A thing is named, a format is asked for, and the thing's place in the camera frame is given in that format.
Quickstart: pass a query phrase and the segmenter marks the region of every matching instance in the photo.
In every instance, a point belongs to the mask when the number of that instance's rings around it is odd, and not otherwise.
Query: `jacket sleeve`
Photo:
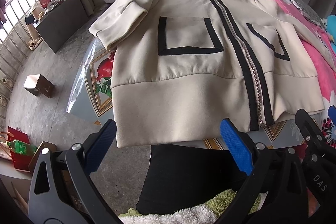
[[[108,50],[129,36],[147,15],[153,0],[116,0],[89,28]]]
[[[283,10],[278,6],[275,0],[253,0],[255,4],[261,10],[265,11],[269,15],[273,16],[277,20],[289,22],[293,24],[296,33],[298,36],[307,41],[313,47],[315,47],[320,54],[323,56],[324,60],[329,64],[329,66],[336,72],[336,66],[334,61],[334,56],[323,43],[317,38],[304,24],[302,24],[295,17],[286,14]]]

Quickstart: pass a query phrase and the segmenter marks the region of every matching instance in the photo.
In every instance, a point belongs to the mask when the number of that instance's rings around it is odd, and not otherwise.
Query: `green fabric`
[[[128,209],[127,213],[118,215],[118,217],[125,217],[125,216],[142,216],[142,214],[140,214],[138,210],[130,208]]]
[[[209,201],[205,202],[205,205],[212,210],[217,217],[220,217],[221,214],[226,210],[226,208],[230,205],[232,200],[235,198],[236,192],[229,189],[221,192],[214,198],[210,199]],[[260,204],[260,194],[257,196],[256,201],[254,202],[250,214],[254,213],[258,210],[258,206]],[[119,215],[119,217],[126,217],[126,216],[142,216],[138,210],[134,208],[128,209],[128,212],[125,214]]]

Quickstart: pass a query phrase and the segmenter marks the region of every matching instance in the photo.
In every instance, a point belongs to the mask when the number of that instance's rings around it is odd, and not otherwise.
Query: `fluffy white fabric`
[[[120,217],[124,224],[213,224],[217,217],[202,204],[180,210],[172,215],[146,215]]]

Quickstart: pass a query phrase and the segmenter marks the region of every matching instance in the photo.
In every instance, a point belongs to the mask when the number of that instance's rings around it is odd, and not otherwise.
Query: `plastic bottle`
[[[26,156],[33,156],[37,150],[35,145],[21,142],[19,140],[13,140],[11,142],[7,141],[6,144],[11,148],[12,152]]]

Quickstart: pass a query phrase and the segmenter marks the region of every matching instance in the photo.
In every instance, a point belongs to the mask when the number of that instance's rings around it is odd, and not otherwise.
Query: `jacket pocket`
[[[159,55],[223,52],[210,18],[160,17],[157,29]]]
[[[252,25],[251,23],[246,23],[246,25],[247,25],[247,27],[249,28],[249,30],[250,30],[256,37],[258,37],[261,41],[263,41],[263,42],[265,43],[265,45],[266,45],[267,47],[269,47],[269,48],[274,52],[274,57],[275,57],[275,58],[279,58],[279,59],[282,59],[282,60],[285,60],[285,61],[290,61],[290,59],[289,59],[289,55],[288,55],[288,53],[287,53],[287,50],[286,50],[286,48],[285,48],[285,46],[284,46],[284,44],[283,44],[283,42],[282,42],[282,40],[281,40],[281,37],[280,37],[278,31],[277,31],[275,28],[270,29],[272,32],[276,32],[276,34],[277,34],[277,35],[276,35],[276,36],[277,36],[277,39],[273,39],[273,40],[277,40],[277,41],[275,41],[275,43],[278,44],[278,45],[275,45],[275,46],[276,46],[276,47],[279,47],[279,46],[280,46],[281,49],[282,49],[283,54],[282,54],[282,53],[279,53],[279,52],[276,51],[276,48],[274,47],[274,45],[273,45],[272,43],[270,43],[269,40],[268,40],[265,36],[263,36],[263,35],[261,34],[260,30],[259,30],[259,31],[256,30],[258,27],[260,28],[259,25],[255,25],[255,24],[254,24],[254,25],[256,26],[256,28],[253,27],[253,25]]]

